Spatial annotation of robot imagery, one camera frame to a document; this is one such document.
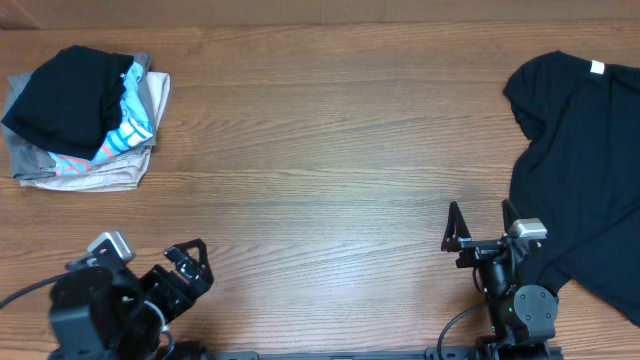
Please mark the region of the black t-shirt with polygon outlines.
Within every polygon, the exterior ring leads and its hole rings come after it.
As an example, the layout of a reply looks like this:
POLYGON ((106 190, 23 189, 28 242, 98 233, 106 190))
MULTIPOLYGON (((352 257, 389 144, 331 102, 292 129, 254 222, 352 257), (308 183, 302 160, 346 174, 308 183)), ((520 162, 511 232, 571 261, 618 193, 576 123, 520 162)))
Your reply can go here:
POLYGON ((131 55, 74 45, 38 67, 2 124, 48 152, 91 160, 120 126, 131 55))

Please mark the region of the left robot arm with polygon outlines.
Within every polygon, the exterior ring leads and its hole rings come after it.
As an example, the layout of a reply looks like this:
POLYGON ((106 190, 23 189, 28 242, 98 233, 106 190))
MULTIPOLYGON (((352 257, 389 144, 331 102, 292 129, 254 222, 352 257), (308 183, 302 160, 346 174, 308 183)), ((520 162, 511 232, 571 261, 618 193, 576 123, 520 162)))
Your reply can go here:
POLYGON ((135 249, 118 231, 100 234, 87 254, 66 265, 50 291, 48 319, 59 348, 52 359, 206 359, 196 341, 178 343, 169 325, 214 283, 205 243, 173 245, 141 277, 128 264, 135 249))

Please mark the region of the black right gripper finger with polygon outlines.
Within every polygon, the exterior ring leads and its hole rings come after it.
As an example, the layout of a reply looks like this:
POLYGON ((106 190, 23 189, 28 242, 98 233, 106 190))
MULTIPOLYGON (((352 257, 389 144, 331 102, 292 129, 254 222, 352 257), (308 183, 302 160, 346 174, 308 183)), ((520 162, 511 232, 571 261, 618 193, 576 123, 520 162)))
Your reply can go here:
POLYGON ((504 199, 501 202, 501 209, 503 214, 504 233, 508 237, 518 237, 518 227, 520 225, 520 216, 513 207, 509 199, 504 199))
POLYGON ((448 220, 441 243, 442 250, 462 250, 471 235, 463 218, 459 205, 452 201, 449 205, 448 220))

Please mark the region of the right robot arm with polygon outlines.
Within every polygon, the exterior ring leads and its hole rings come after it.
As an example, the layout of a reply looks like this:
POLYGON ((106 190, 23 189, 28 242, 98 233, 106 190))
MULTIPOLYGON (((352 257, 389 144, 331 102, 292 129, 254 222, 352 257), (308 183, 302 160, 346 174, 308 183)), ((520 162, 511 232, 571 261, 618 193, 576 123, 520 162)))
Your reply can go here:
POLYGON ((458 255, 456 266, 470 268, 476 289, 484 302, 458 314, 441 331, 436 345, 439 359, 452 353, 464 359, 561 359, 562 351, 551 348, 555 337, 558 297, 535 284, 525 284, 520 266, 542 248, 547 229, 537 218, 518 216, 511 203, 502 201, 504 232, 494 240, 472 238, 459 205, 449 205, 443 252, 458 255), (485 308, 492 333, 476 339, 472 347, 443 346, 447 332, 462 318, 485 308))

